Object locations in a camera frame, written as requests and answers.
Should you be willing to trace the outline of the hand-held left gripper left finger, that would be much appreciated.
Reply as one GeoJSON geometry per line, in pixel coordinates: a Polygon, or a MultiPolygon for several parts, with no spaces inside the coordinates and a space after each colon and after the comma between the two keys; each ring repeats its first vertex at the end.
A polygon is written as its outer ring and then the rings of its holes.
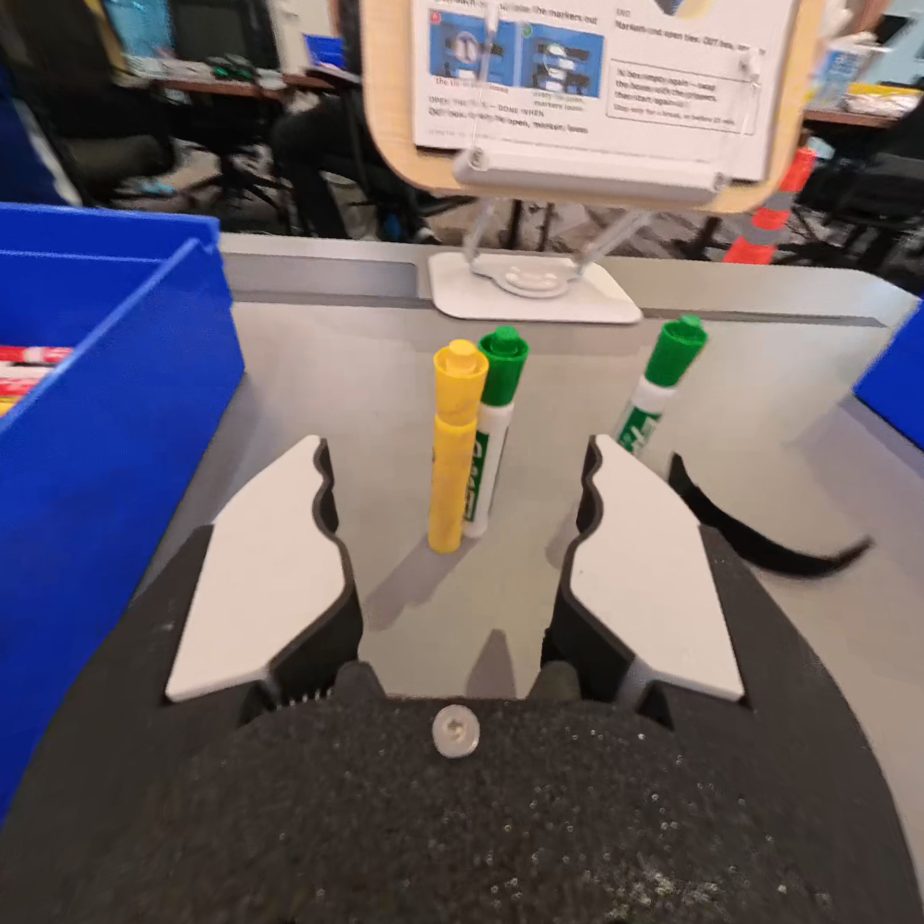
{"type": "Polygon", "coordinates": [[[215,516],[170,702],[250,685],[281,705],[321,699],[357,659],[363,615],[334,483],[327,440],[309,435],[215,516]]]}

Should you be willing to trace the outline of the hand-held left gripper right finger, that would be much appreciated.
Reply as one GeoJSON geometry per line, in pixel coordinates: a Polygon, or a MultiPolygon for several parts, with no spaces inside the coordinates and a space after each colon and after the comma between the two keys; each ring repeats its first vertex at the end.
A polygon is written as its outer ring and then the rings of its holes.
{"type": "Polygon", "coordinates": [[[606,434],[589,437],[541,664],[585,699],[666,712],[665,687],[740,705],[745,684],[697,517],[606,434]]]}

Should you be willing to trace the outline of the blue plastic bin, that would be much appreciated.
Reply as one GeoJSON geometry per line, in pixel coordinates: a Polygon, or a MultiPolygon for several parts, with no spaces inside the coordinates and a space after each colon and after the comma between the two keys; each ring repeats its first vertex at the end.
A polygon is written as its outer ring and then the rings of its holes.
{"type": "Polygon", "coordinates": [[[2,345],[71,350],[2,417],[4,821],[245,365],[214,219],[3,203],[1,231],[2,345]]]}
{"type": "Polygon", "coordinates": [[[923,301],[855,383],[853,396],[923,450],[923,301]]]}

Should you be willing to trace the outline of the green dry erase marker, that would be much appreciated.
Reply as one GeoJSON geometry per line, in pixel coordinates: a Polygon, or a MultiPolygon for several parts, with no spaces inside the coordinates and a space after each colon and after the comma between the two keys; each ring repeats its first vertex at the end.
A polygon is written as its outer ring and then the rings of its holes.
{"type": "Polygon", "coordinates": [[[479,539],[487,531],[502,454],[514,412],[514,396],[528,357],[525,339],[512,326],[483,336],[479,351],[489,370],[482,391],[468,475],[463,535],[479,539]]]}
{"type": "Polygon", "coordinates": [[[645,370],[612,432],[616,443],[630,455],[639,456],[648,444],[708,338],[701,318],[696,315],[687,314],[664,323],[645,370]]]}

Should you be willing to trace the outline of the yellow highlighter marker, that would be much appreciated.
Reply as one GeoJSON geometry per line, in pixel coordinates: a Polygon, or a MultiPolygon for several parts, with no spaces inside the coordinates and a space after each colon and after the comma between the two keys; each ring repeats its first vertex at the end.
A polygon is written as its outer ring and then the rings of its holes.
{"type": "Polygon", "coordinates": [[[465,339],[453,340],[433,358],[435,415],[428,542],[434,552],[461,544],[468,477],[479,404],[489,361],[465,339]]]}

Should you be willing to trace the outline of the grey desk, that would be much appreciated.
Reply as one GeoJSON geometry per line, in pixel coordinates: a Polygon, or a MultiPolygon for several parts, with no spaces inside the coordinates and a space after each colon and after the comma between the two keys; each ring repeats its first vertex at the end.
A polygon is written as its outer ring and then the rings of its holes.
{"type": "Polygon", "coordinates": [[[612,258],[630,327],[522,326],[530,358],[484,539],[425,537],[433,353],[491,323],[433,306],[423,248],[226,235],[246,375],[141,588],[191,531],[303,436],[324,436],[340,535],[367,619],[361,656],[390,692],[524,697],[574,535],[590,435],[617,423],[661,322],[687,309],[707,350],[647,447],[679,453],[724,510],[849,569],[759,574],[846,694],[908,817],[922,813],[922,461],[851,387],[917,299],[859,271],[612,258]]]}

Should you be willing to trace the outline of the wooden white book stand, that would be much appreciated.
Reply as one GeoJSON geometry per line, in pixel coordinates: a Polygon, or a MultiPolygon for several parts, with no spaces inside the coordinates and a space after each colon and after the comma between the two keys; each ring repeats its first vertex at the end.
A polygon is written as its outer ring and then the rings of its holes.
{"type": "Polygon", "coordinates": [[[479,214],[460,249],[428,259],[437,309],[461,320],[632,324],[641,310],[602,259],[658,213],[741,214],[775,192],[802,124],[824,2],[796,2],[796,16],[771,119],[766,175],[731,179],[718,167],[648,161],[539,146],[477,142],[461,151],[420,148],[413,139],[412,2],[360,2],[363,98],[387,166],[415,188],[460,193],[479,214]],[[571,256],[487,251],[481,240],[507,200],[618,208],[622,214],[571,256]]]}

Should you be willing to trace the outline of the bundle of colored markers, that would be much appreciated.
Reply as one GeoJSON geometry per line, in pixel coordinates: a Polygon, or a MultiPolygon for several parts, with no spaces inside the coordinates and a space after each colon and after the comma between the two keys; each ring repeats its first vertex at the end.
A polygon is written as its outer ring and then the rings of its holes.
{"type": "Polygon", "coordinates": [[[1,345],[1,417],[67,360],[72,347],[1,345]]]}

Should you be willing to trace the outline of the orange traffic cone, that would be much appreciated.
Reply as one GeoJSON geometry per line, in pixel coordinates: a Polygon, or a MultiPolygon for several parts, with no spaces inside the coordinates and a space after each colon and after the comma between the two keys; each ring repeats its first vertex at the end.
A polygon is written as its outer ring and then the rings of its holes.
{"type": "Polygon", "coordinates": [[[803,146],[793,157],[779,188],[749,219],[723,258],[725,264],[768,266],[771,264],[796,199],[815,169],[816,152],[803,146]]]}

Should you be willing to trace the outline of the black office chair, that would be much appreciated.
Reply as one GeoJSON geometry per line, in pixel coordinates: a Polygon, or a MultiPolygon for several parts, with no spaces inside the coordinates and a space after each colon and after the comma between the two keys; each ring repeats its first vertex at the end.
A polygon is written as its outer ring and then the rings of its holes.
{"type": "Polygon", "coordinates": [[[356,145],[364,165],[382,168],[387,179],[396,182],[402,199],[409,202],[410,186],[387,166],[369,133],[361,88],[325,95],[312,108],[284,115],[273,126],[270,147],[276,173],[290,184],[299,222],[307,234],[350,239],[324,174],[358,182],[356,145]]]}

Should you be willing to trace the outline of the printed instruction sheet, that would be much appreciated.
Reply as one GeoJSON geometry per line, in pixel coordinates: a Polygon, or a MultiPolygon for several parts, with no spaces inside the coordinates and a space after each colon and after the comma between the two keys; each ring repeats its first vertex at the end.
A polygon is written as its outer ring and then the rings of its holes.
{"type": "Polygon", "coordinates": [[[766,175],[785,1],[412,2],[413,139],[766,175]]]}

